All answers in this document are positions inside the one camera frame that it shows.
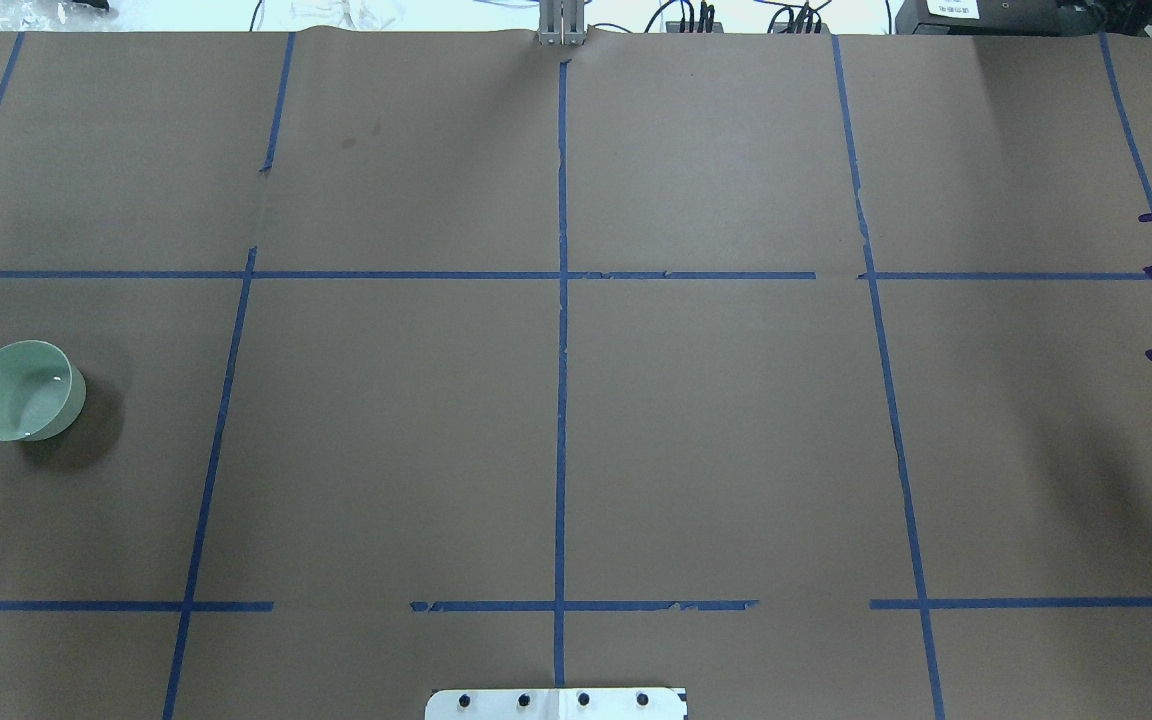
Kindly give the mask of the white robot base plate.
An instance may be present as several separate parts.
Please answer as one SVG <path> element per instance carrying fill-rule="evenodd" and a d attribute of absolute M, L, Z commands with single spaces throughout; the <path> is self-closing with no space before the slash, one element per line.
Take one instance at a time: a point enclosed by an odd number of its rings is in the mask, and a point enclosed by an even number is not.
<path fill-rule="evenodd" d="M 687 719 L 685 691 L 668 687 L 447 689 L 425 719 Z"/>

